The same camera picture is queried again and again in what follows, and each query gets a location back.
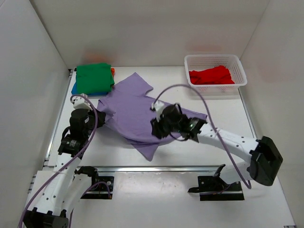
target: table surface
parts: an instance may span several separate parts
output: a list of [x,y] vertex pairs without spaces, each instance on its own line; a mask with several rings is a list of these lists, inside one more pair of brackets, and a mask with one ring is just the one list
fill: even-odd
[[[116,67],[115,82],[137,72],[154,87],[148,95],[156,97],[166,87],[187,83],[184,67]],[[53,140],[48,166],[54,166],[62,131],[68,126],[73,106],[70,91],[76,80],[72,75],[62,115]],[[240,95],[209,99],[212,118],[218,127],[239,135],[252,137],[252,132]],[[90,99],[97,105],[98,98]],[[186,88],[174,88],[162,100],[179,102],[182,107],[205,113],[199,98]],[[160,146],[152,162],[124,138],[107,128],[98,129],[85,152],[81,165],[89,166],[211,166],[230,163],[226,153],[212,146],[195,142],[172,142]],[[52,174],[51,167],[37,173],[31,194]],[[112,200],[82,199],[73,214],[73,228],[278,228],[294,225],[280,182],[265,187],[253,182],[252,190],[244,190],[244,201],[199,201],[198,194],[188,194],[197,186],[199,172],[113,172]]]
[[[39,171],[31,195],[52,171]],[[81,199],[72,228],[283,228],[294,225],[278,179],[243,186],[243,201],[200,201],[194,172],[116,172],[112,200]]]
[[[114,80],[118,83],[134,72],[137,72],[148,84],[154,87],[147,95],[156,97],[163,89],[178,83],[187,83],[185,68],[181,66],[163,67],[116,67]],[[54,166],[57,150],[60,145],[61,134],[69,125],[69,118],[73,111],[70,103],[71,90],[76,81],[73,73],[68,93],[59,119],[55,137],[51,145],[48,166]],[[229,96],[206,97],[216,126],[227,131],[252,137],[248,118],[239,93]],[[90,98],[97,106],[98,97]],[[206,113],[202,101],[189,89],[178,87],[167,91],[161,100],[178,102],[183,108]],[[193,141],[174,141],[159,146],[153,160],[147,161],[123,137],[106,127],[97,130],[94,139],[85,152],[80,165],[83,166],[211,166],[230,163],[227,154],[218,148],[198,144]]]

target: plastic basket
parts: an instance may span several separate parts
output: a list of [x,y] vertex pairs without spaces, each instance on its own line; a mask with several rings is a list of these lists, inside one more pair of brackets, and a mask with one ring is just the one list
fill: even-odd
[[[202,71],[217,66],[225,66],[229,69],[231,78],[235,84],[224,85],[194,85],[190,81],[189,71]],[[206,93],[225,93],[237,90],[247,84],[247,78],[241,62],[235,55],[188,55],[185,57],[186,76],[190,86]]]

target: purple t-shirt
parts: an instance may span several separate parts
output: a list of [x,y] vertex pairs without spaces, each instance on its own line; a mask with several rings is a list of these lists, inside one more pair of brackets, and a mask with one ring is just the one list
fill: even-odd
[[[97,109],[106,113],[105,125],[118,132],[134,146],[147,160],[152,161],[160,143],[170,143],[174,139],[158,139],[152,135],[150,120],[156,113],[150,110],[154,98],[146,96],[153,87],[146,83],[137,73],[117,83],[113,90],[100,98]],[[182,109],[183,114],[205,120],[206,115]]]

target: cable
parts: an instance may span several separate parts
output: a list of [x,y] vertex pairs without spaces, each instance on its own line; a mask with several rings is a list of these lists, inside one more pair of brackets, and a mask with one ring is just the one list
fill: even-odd
[[92,139],[93,139],[93,136],[95,135],[95,132],[96,132],[96,129],[97,129],[97,123],[98,123],[98,116],[97,116],[97,111],[94,107],[94,105],[91,103],[91,101],[89,99],[87,99],[85,96],[82,96],[82,95],[72,95],[70,97],[70,100],[72,100],[72,98],[74,96],[79,96],[79,97],[82,97],[84,100],[86,100],[91,108],[93,109],[93,112],[94,112],[94,115],[95,115],[95,126],[94,126],[94,129],[91,133],[91,136],[87,142],[87,144],[70,160],[68,161],[64,166],[62,166],[62,168],[60,170],[58,170],[58,172],[55,172],[53,176],[51,176],[38,190],[37,192],[33,195],[33,197],[29,200],[29,202],[27,203],[27,205],[25,206],[22,214],[21,214],[21,217],[20,217],[20,220],[19,220],[19,224],[18,224],[18,227],[19,228],[22,228],[22,223],[23,223],[23,219],[24,219],[24,216],[25,216],[25,213],[27,212],[27,210],[29,209],[29,206],[31,205],[31,203],[34,201],[34,199],[37,197],[37,195],[56,177],[58,176],[58,174],[63,171],[67,166],[69,166],[77,157],[79,157],[81,154],[83,154],[87,147],[89,146],[89,144],[91,143]]
[[[107,185],[107,183],[105,183],[104,181],[100,181],[100,182],[97,182],[95,184],[93,184],[92,186],[90,186],[87,190],[85,190],[84,194],[82,196],[84,196],[88,191],[90,191],[92,188],[94,188],[95,186],[98,187],[98,185],[100,184],[104,184],[106,186],[106,189],[108,190],[108,198],[110,198],[111,196],[111,193],[110,193],[110,188],[109,186]],[[71,212],[70,214],[70,220],[68,222],[68,228],[71,228],[71,225],[72,225],[72,217],[73,217],[73,211]]]
[[222,191],[212,191],[212,192],[206,192],[206,193],[200,193],[199,195],[204,195],[204,196],[206,196],[206,195],[217,195],[217,194],[221,194],[221,193],[223,193],[224,191],[226,191],[228,188],[230,188],[230,186],[231,186],[231,184],[230,185],[228,185],[228,187],[226,187],[224,190],[222,190]]
[[177,141],[180,141],[180,142],[183,142],[183,141],[186,141],[187,139],[178,139],[176,137],[174,137],[171,133],[169,134],[173,139],[177,140]]
[[[217,129],[216,129],[215,124],[214,124],[214,122],[213,122],[213,120],[212,120],[212,118],[211,118],[211,113],[210,113],[210,110],[209,110],[209,108],[208,108],[208,106],[207,106],[207,103],[206,103],[205,99],[203,98],[203,96],[202,96],[196,89],[194,89],[194,88],[191,87],[190,85],[176,84],[176,85],[171,85],[171,86],[165,88],[165,89],[157,96],[157,98],[156,98],[155,101],[154,101],[154,104],[158,101],[158,99],[161,97],[161,95],[162,95],[164,92],[166,92],[167,90],[169,90],[169,89],[171,89],[171,88],[179,87],[179,86],[181,86],[181,87],[186,87],[186,88],[189,88],[189,89],[193,90],[193,91],[201,98],[202,102],[204,103],[204,105],[205,105],[205,107],[206,107],[206,110],[207,110],[207,114],[208,114],[208,117],[209,117],[209,120],[210,120],[211,127],[212,127],[212,129],[214,130],[214,132],[217,132]],[[232,162],[234,168],[236,169],[236,171],[237,171],[239,177],[241,178],[241,180],[243,181],[243,183],[246,185],[246,187],[247,187],[248,189],[251,189],[251,183],[250,183],[250,181],[248,181],[248,183],[246,182],[245,178],[243,177],[243,175],[241,174],[240,170],[238,169],[237,164],[236,164],[236,162],[234,161],[234,159],[233,159],[233,157],[232,157],[232,155],[231,155],[231,153],[230,153],[228,147],[226,146],[226,144],[225,144],[223,138],[220,136],[219,133],[218,133],[218,139],[219,139],[219,141],[222,143],[222,145],[223,145],[225,151],[227,152],[227,155],[228,155],[228,157],[230,158],[230,160],[231,160],[231,162]]]

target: green cloth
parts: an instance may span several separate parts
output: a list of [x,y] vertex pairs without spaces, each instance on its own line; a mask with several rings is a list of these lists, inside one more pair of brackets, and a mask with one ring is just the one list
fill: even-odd
[[97,63],[77,66],[76,82],[80,94],[110,92],[114,85],[111,65]]

